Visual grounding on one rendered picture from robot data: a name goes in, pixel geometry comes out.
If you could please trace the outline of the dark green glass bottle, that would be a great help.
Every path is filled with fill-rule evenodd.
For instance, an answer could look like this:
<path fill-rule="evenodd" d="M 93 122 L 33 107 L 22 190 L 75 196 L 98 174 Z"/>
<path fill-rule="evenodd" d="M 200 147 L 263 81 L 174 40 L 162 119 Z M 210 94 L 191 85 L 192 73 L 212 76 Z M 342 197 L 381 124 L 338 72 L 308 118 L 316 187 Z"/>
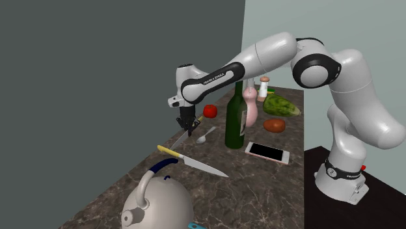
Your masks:
<path fill-rule="evenodd" d="M 228 148 L 239 149 L 243 146 L 246 120 L 247 104 L 243 97 L 243 82 L 238 81 L 226 110 L 225 145 Z"/>

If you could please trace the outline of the green lettuce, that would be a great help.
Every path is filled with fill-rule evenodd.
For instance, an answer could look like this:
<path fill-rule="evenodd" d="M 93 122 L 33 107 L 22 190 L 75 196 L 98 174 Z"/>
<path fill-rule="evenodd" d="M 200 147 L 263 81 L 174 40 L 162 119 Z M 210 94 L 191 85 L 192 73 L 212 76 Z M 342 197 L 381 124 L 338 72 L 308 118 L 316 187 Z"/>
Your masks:
<path fill-rule="evenodd" d="M 263 111 L 274 116 L 299 116 L 301 111 L 292 102 L 277 94 L 268 94 L 263 102 Z"/>

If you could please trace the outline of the red tomato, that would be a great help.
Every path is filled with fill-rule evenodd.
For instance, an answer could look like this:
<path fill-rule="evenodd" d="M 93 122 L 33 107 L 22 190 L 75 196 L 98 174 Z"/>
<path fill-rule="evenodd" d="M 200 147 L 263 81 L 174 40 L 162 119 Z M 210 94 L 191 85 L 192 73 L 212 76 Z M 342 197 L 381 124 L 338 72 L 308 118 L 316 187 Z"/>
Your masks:
<path fill-rule="evenodd" d="M 208 104 L 204 107 L 203 115 L 206 118 L 215 118 L 217 116 L 217 108 L 213 104 Z"/>

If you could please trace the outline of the silver spoon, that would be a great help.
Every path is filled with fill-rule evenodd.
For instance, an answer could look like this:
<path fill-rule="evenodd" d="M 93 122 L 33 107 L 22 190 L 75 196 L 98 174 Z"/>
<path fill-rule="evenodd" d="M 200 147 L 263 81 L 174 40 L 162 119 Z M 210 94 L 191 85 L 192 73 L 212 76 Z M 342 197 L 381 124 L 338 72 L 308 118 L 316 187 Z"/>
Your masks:
<path fill-rule="evenodd" d="M 199 137 L 196 140 L 196 143 L 198 143 L 198 144 L 204 143 L 206 141 L 206 135 L 208 135 L 209 133 L 211 133 L 215 129 L 216 129 L 215 126 L 211 127 L 204 135 L 202 135 L 201 137 Z"/>

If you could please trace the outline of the small yellow-handled knife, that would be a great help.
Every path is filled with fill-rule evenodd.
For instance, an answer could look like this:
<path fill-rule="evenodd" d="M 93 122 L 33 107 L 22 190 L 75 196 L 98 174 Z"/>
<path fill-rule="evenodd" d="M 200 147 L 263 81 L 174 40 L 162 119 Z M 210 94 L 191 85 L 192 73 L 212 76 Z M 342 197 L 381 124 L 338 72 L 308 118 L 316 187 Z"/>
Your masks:
<path fill-rule="evenodd" d="M 204 117 L 203 116 L 201 116 L 199 119 L 197 119 L 197 120 L 200 120 L 200 123 L 201 123 L 201 121 L 204 119 Z M 188 136 L 188 130 L 187 131 L 185 131 L 184 132 L 184 134 L 171 146 L 171 150 L 174 150 L 176 147 L 178 147 L 184 140 L 186 140 L 187 138 L 188 138 L 189 136 Z"/>

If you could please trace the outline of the white smartphone with black screen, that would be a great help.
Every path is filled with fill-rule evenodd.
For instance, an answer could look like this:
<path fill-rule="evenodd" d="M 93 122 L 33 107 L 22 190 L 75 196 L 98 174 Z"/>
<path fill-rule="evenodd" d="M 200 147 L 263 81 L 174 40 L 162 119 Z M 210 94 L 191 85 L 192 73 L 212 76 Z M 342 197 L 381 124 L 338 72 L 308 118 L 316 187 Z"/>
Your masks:
<path fill-rule="evenodd" d="M 248 143 L 245 153 L 285 165 L 287 165 L 290 160 L 290 153 L 288 151 L 255 142 Z"/>

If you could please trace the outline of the brown potato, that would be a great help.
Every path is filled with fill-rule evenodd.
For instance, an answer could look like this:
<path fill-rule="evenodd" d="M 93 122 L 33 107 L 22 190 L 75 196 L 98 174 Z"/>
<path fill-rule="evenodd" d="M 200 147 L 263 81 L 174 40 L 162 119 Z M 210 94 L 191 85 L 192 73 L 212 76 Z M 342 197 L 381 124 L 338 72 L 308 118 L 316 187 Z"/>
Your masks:
<path fill-rule="evenodd" d="M 272 133 L 282 133 L 286 129 L 286 123 L 283 119 L 272 118 L 263 122 L 265 130 Z"/>

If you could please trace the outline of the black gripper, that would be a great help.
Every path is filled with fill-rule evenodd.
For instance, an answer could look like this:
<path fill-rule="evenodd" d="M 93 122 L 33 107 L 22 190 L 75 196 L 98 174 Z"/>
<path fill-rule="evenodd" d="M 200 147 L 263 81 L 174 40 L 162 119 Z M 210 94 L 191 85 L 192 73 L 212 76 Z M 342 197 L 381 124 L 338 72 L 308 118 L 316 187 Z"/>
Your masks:
<path fill-rule="evenodd" d="M 189 137 L 192 135 L 192 132 L 195 130 L 195 128 L 197 128 L 200 124 L 200 120 L 195 120 L 195 117 L 194 105 L 188 107 L 180 107 L 180 116 L 176 118 L 176 121 L 179 123 L 182 129 L 184 129 L 185 131 L 188 130 Z"/>

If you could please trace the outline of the pink vase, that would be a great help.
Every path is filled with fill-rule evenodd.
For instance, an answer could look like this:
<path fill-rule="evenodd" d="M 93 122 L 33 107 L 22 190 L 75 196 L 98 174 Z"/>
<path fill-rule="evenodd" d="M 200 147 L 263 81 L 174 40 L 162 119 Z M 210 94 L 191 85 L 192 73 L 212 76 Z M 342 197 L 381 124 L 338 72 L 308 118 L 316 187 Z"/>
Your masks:
<path fill-rule="evenodd" d="M 258 116 L 258 109 L 256 106 L 258 92 L 254 87 L 254 79 L 251 78 L 247 81 L 247 87 L 243 91 L 243 98 L 247 104 L 247 117 L 246 117 L 246 127 L 251 127 Z"/>

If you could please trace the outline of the large yellow-handled knife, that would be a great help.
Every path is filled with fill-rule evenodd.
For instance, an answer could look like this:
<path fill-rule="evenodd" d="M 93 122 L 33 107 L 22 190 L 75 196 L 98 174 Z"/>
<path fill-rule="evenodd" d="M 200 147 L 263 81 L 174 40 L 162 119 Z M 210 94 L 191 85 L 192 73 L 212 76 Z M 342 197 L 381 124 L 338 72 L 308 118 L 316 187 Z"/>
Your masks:
<path fill-rule="evenodd" d="M 160 152 L 165 152 L 165 153 L 167 153 L 169 155 L 172 155 L 174 157 L 183 159 L 184 164 L 187 165 L 187 166 L 196 168 L 198 170 L 202 170 L 204 172 L 209 172 L 209 173 L 214 174 L 214 175 L 222 176 L 222 177 L 225 177 L 225 178 L 228 177 L 228 175 L 226 175 L 224 172 L 221 172 L 220 170 L 218 170 L 216 168 L 213 168 L 213 167 L 211 167 L 209 165 L 201 163 L 201 162 L 199 162 L 199 161 L 197 161 L 195 159 L 191 159 L 190 157 L 187 157 L 187 156 L 185 156 L 183 154 L 180 154 L 178 152 L 175 152 L 173 150 L 165 148 L 164 146 L 157 145 L 157 149 Z"/>

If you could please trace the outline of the white shaker with brown top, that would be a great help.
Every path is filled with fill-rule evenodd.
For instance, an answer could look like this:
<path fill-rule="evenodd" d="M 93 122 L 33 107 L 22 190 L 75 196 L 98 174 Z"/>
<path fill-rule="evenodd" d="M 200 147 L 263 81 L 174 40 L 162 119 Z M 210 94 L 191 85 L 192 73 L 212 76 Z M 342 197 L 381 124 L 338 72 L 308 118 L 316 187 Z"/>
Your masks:
<path fill-rule="evenodd" d="M 268 93 L 268 82 L 269 78 L 266 76 L 263 76 L 260 78 L 260 88 L 258 89 L 258 96 L 257 100 L 258 101 L 265 101 Z"/>

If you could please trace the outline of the dark robot stand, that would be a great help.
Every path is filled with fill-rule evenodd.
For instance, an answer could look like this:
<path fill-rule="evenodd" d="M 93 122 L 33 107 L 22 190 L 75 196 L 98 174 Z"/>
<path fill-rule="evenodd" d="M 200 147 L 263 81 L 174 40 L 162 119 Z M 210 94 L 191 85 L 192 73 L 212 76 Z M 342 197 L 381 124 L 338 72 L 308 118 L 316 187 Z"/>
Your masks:
<path fill-rule="evenodd" d="M 324 195 L 314 173 L 328 154 L 322 146 L 304 152 L 304 229 L 406 229 L 406 195 L 365 171 L 370 190 L 357 205 Z"/>

